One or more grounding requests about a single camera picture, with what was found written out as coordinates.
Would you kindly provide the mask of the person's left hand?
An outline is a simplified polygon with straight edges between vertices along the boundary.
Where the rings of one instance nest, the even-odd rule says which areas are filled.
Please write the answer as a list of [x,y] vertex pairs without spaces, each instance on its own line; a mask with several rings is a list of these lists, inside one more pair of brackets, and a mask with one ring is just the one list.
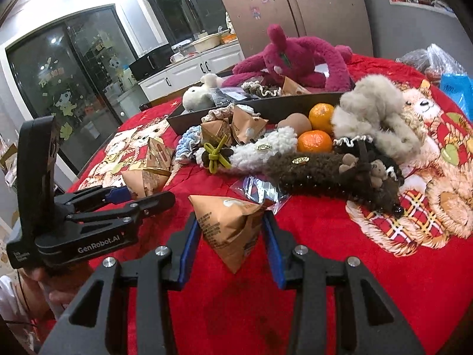
[[87,263],[66,268],[59,275],[50,276],[44,268],[22,268],[17,285],[19,298],[33,320],[40,320],[50,310],[49,302],[69,304],[93,273]]

